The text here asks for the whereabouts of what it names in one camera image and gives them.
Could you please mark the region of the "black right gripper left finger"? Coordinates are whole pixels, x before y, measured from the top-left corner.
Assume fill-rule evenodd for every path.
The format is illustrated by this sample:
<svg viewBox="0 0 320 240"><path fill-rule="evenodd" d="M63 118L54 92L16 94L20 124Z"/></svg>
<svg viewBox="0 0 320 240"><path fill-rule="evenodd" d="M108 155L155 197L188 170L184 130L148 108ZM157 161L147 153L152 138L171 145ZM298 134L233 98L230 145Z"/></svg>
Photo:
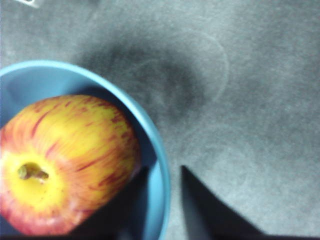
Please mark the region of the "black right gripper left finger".
<svg viewBox="0 0 320 240"><path fill-rule="evenodd" d="M149 168L143 167L106 205L70 234L72 240L116 240L146 186Z"/></svg>

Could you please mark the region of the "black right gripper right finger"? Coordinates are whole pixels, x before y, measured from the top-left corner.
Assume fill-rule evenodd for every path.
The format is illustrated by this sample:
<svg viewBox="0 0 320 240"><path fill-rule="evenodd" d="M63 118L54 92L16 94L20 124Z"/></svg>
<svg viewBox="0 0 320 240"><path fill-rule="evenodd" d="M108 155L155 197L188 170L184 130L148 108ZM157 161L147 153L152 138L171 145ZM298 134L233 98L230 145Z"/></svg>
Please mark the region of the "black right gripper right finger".
<svg viewBox="0 0 320 240"><path fill-rule="evenodd" d="M318 240L318 236L267 234L214 195L185 165L182 209L189 240Z"/></svg>

